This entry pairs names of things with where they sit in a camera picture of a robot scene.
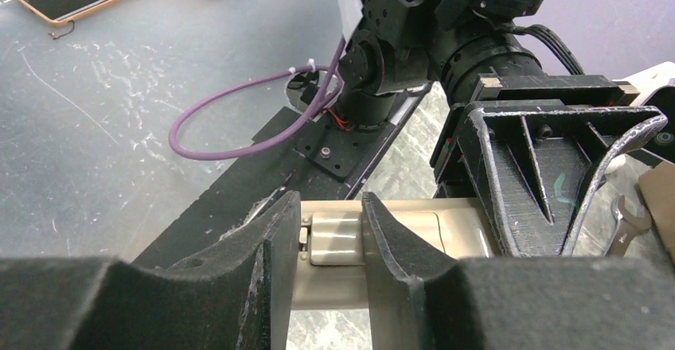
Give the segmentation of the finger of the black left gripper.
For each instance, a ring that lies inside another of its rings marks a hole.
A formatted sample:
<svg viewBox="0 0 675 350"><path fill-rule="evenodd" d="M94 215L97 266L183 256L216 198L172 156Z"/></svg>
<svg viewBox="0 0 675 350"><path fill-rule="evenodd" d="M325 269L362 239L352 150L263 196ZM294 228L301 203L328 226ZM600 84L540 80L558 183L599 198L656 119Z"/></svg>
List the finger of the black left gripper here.
<svg viewBox="0 0 675 350"><path fill-rule="evenodd" d="M611 161L642 148L662 122L633 107L470 104L458 151L501 253L571 255Z"/></svg>

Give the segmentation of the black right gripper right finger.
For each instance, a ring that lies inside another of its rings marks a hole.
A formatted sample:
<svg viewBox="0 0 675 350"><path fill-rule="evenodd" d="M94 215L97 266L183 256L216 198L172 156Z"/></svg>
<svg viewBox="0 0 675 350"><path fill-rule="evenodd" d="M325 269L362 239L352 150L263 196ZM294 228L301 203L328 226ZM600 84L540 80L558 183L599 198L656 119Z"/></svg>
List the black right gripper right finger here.
<svg viewBox="0 0 675 350"><path fill-rule="evenodd" d="M397 258L362 197L375 349L671 349L674 285L648 262L602 257Z"/></svg>

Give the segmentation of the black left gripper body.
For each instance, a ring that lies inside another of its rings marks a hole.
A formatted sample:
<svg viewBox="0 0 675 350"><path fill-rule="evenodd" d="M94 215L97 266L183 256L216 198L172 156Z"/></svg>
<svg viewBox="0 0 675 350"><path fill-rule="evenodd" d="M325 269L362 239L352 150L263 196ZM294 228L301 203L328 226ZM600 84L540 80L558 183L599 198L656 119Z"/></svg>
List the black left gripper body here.
<svg viewBox="0 0 675 350"><path fill-rule="evenodd" d="M431 157L438 198L477 196L458 151L458 128L472 103L627 107L618 103L620 87L603 76L545 74L537 58L506 33L438 32L429 53L451 109Z"/></svg>

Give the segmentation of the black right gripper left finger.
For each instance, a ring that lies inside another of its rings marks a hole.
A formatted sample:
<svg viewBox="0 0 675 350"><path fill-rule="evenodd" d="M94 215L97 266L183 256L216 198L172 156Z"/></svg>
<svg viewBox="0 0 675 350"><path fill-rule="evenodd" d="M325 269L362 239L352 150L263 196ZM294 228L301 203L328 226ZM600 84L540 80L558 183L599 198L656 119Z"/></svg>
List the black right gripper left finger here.
<svg viewBox="0 0 675 350"><path fill-rule="evenodd" d="M1 262L4 349L283 349L298 262L301 201L167 269L117 258Z"/></svg>

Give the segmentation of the white remote control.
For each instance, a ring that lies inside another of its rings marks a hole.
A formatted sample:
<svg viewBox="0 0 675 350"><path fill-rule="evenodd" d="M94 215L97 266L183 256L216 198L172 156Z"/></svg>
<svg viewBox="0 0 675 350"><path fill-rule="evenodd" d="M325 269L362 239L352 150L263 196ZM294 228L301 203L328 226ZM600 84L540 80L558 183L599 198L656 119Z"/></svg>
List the white remote control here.
<svg viewBox="0 0 675 350"><path fill-rule="evenodd" d="M497 244L488 232L488 222L475 198L386 200L387 214L378 231L399 259L419 260L424 266L433 262L424 255L445 259L489 258L497 255ZM314 266L309 261L308 238L311 217L317 212L360 212L364 261L373 248L364 237L370 225L361 202L357 200L304 201L300 250L295 275L292 307L295 310L365 309L368 307L366 265ZM442 220L445 251L441 251L398 222L394 212L434 212Z"/></svg>

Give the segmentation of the beige battery compartment cover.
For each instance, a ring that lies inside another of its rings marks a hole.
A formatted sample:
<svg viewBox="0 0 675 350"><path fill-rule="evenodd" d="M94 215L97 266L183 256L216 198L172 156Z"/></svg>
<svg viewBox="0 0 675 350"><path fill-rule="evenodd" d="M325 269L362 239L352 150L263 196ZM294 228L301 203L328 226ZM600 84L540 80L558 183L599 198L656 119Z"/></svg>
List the beige battery compartment cover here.
<svg viewBox="0 0 675 350"><path fill-rule="evenodd" d="M394 212L394 218L445 251L442 220L434 212ZM314 266L363 266L360 212L317 212L311 217L309 261Z"/></svg>

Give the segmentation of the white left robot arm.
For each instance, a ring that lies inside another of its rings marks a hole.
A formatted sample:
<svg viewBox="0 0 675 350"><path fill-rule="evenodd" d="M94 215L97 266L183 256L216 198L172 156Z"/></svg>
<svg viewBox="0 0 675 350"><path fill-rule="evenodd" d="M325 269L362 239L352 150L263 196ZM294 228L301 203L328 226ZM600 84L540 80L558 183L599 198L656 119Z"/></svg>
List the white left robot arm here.
<svg viewBox="0 0 675 350"><path fill-rule="evenodd" d="M571 255L611 161L667 123L549 28L516 25L543 1L339 0L337 113L373 130L395 93L438 83L450 111L430 159L437 193L476 196L514 257Z"/></svg>

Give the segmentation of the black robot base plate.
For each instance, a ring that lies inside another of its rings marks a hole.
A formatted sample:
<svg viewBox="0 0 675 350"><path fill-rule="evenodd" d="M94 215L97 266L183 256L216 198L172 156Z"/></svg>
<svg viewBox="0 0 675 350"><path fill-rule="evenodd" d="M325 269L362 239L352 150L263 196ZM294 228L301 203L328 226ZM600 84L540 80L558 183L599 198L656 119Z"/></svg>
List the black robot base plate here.
<svg viewBox="0 0 675 350"><path fill-rule="evenodd" d="M378 130L339 130L325 115L285 142L235 160L134 264L168 268L236 231L286 191L302 200L351 200L431 90L400 93Z"/></svg>

